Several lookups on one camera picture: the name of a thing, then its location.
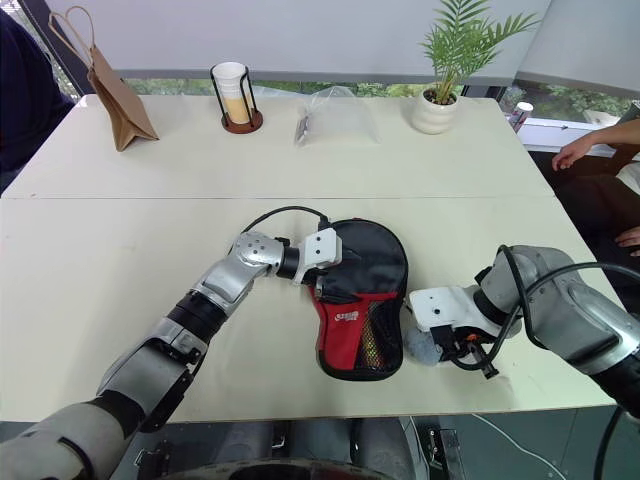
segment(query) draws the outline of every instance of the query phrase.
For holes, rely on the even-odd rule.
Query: white cup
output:
[[[218,85],[218,91],[222,96],[224,105],[229,112],[229,118],[233,123],[243,124],[249,122],[249,115],[242,99],[240,80],[246,72],[246,66],[238,62],[223,62],[213,67],[213,77]],[[249,109],[253,108],[249,81],[245,78],[243,85]]]

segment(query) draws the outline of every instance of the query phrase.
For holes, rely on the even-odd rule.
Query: white flower pot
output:
[[[437,105],[424,98],[421,92],[411,115],[413,126],[424,133],[436,134],[449,130],[458,109],[458,97],[451,105]]]

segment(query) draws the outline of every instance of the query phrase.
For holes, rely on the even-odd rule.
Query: person's hand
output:
[[[626,232],[622,232],[616,237],[616,243],[619,247],[640,246],[640,226],[634,227]],[[640,257],[640,250],[631,252],[631,256]]]
[[[556,172],[569,168],[576,160],[584,157],[591,150],[591,147],[593,147],[593,141],[589,135],[585,135],[564,146],[560,153],[551,160],[551,166]]]

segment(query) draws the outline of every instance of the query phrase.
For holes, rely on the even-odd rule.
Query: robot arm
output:
[[[256,278],[296,284],[310,270],[340,263],[342,242],[327,228],[297,247],[257,232],[241,234],[129,353],[104,375],[97,396],[70,405],[0,446],[6,478],[109,478],[134,434],[162,427],[184,397],[211,338]]]
[[[558,268],[573,264],[552,248],[511,249],[526,288]],[[496,341],[520,295],[504,252],[476,277],[478,285],[419,290],[410,295],[418,329],[428,332],[439,360],[473,353],[486,359],[480,344]],[[533,341],[560,356],[600,387],[632,416],[640,418],[640,324],[576,272],[558,275],[530,292]],[[515,335],[519,322],[507,334]],[[490,362],[485,376],[497,374]]]

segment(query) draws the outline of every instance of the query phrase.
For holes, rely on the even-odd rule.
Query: red bag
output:
[[[331,226],[342,239],[342,262],[310,289],[321,322],[318,360],[341,380],[382,380],[402,365],[407,257],[398,238],[378,223],[353,219]]]

